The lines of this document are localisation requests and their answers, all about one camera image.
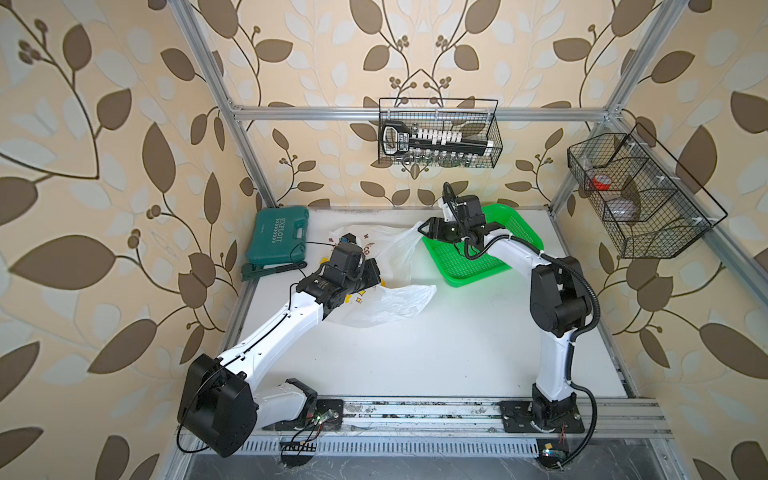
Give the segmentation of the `white printed plastic bag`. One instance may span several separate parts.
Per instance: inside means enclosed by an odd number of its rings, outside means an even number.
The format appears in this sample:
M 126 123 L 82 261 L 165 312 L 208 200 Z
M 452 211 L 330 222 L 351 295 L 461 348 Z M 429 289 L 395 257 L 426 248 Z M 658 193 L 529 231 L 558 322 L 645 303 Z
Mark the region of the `white printed plastic bag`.
M 354 235 L 365 256 L 376 261 L 380 283 L 347 295 L 343 305 L 327 320 L 353 328 L 372 328 L 419 315 L 436 294 L 437 287 L 412 282 L 411 260 L 422 239 L 417 227 L 352 224 L 330 231 L 329 238 L 339 242 L 346 234 Z

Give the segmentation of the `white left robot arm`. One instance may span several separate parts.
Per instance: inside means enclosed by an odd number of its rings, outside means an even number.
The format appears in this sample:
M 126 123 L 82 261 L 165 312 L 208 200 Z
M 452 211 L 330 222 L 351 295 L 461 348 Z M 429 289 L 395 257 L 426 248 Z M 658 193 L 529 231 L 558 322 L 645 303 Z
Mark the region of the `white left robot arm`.
M 226 458 L 256 429 L 275 424 L 299 431 L 317 423 L 317 393 L 296 379 L 259 387 L 268 371 L 304 334 L 356 293 L 379 285 L 380 270 L 352 234 L 342 236 L 312 274 L 290 287 L 287 303 L 246 339 L 217 357 L 189 366 L 177 421 L 205 448 Z

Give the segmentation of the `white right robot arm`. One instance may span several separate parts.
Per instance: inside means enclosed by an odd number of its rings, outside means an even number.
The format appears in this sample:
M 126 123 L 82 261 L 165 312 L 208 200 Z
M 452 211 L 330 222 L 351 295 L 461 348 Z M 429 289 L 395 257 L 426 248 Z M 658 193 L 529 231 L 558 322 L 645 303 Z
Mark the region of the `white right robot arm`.
M 598 296 L 575 258 L 552 257 L 498 222 L 490 222 L 475 195 L 458 196 L 450 184 L 438 202 L 443 216 L 418 227 L 424 237 L 461 245 L 470 261 L 492 256 L 530 281 L 530 315 L 542 332 L 539 372 L 528 409 L 517 411 L 524 428 L 542 433 L 584 431 L 572 381 L 575 341 L 599 323 Z

